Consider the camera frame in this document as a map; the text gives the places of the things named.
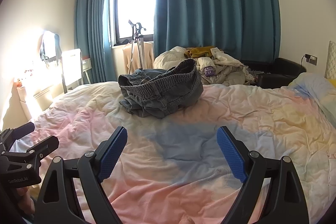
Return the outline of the person's left hand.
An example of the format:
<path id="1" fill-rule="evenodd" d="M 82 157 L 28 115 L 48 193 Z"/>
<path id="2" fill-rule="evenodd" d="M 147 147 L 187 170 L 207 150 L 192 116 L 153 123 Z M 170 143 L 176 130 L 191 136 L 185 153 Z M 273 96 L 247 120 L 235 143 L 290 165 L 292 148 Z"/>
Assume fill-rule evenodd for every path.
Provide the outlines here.
<path id="1" fill-rule="evenodd" d="M 17 188 L 18 207 L 27 215 L 35 213 L 35 204 L 30 195 L 30 190 L 27 187 Z"/>

